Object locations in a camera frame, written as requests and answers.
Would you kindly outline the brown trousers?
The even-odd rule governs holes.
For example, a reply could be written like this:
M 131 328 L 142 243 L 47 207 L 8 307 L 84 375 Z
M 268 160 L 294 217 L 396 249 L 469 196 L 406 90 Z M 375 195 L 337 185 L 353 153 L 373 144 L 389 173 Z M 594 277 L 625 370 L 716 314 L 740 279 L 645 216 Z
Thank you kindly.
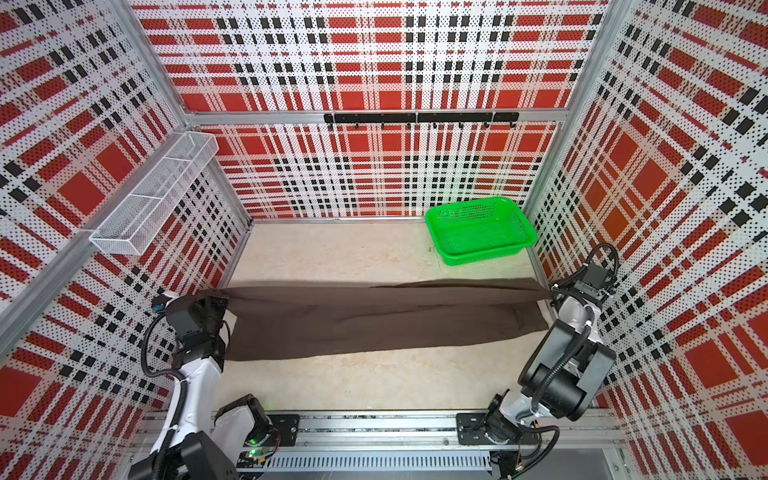
M 236 317 L 227 357 L 287 360 L 467 346 L 546 329 L 550 292 L 532 278 L 443 279 L 363 287 L 257 285 L 225 289 Z

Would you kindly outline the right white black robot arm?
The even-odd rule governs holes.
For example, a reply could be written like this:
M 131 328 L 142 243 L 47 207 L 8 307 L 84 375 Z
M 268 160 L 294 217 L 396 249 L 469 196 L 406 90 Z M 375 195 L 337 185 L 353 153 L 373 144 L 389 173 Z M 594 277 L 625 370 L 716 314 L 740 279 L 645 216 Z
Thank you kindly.
M 476 430 L 504 445 L 531 435 L 541 417 L 583 415 L 616 361 L 598 331 L 616 281 L 616 267 L 588 263 L 551 285 L 556 318 L 518 378 L 520 392 L 496 396 Z

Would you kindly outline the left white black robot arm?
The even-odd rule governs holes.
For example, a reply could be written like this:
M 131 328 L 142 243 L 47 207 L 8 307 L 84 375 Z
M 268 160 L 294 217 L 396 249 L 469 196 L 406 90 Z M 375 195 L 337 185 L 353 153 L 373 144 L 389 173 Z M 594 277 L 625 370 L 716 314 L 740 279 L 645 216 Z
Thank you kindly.
M 221 330 L 229 328 L 227 307 L 226 297 L 213 294 L 166 292 L 152 300 L 155 318 L 144 331 L 140 366 L 151 379 L 172 379 L 173 394 L 158 439 L 148 456 L 130 467 L 130 479 L 238 479 L 245 446 L 281 446 L 279 430 L 255 396 L 247 394 L 213 410 L 214 388 L 229 346 L 221 338 Z M 161 321 L 173 330 L 176 351 L 169 368 L 155 370 L 149 365 L 148 346 Z

